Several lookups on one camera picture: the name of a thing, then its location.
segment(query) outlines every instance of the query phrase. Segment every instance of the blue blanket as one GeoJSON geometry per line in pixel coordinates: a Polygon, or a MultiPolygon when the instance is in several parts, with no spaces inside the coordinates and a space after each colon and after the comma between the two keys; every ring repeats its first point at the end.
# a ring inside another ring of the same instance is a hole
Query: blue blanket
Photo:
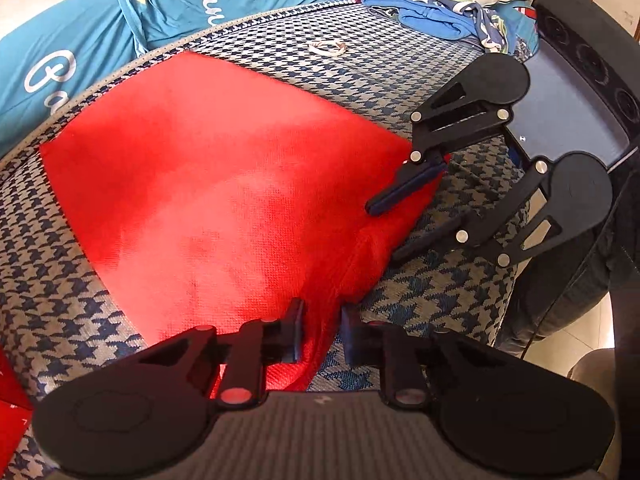
{"type": "Polygon", "coordinates": [[[266,10],[326,0],[65,0],[0,40],[0,156],[150,50],[266,10]]]}

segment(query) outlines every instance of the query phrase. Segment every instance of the silver screw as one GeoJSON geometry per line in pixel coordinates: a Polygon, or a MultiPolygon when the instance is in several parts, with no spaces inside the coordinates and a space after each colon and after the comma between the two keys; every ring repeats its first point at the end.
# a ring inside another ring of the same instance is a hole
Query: silver screw
{"type": "Polygon", "coordinates": [[[509,263],[511,262],[511,259],[509,257],[508,254],[500,254],[500,256],[498,256],[498,265],[500,265],[501,267],[509,267],[509,263]]]}
{"type": "Polygon", "coordinates": [[[464,229],[460,229],[460,231],[456,233],[456,240],[461,244],[465,243],[467,240],[469,240],[469,233],[467,233],[464,229]]]}
{"type": "Polygon", "coordinates": [[[539,174],[544,175],[546,173],[546,170],[548,170],[548,167],[546,166],[546,162],[544,160],[539,160],[536,162],[536,171],[539,174]]]}
{"type": "Polygon", "coordinates": [[[427,400],[427,394],[417,388],[406,388],[396,392],[396,400],[405,406],[418,406],[427,400]]]}
{"type": "Polygon", "coordinates": [[[246,388],[229,388],[220,394],[225,404],[244,404],[251,400],[251,392],[246,388]]]}

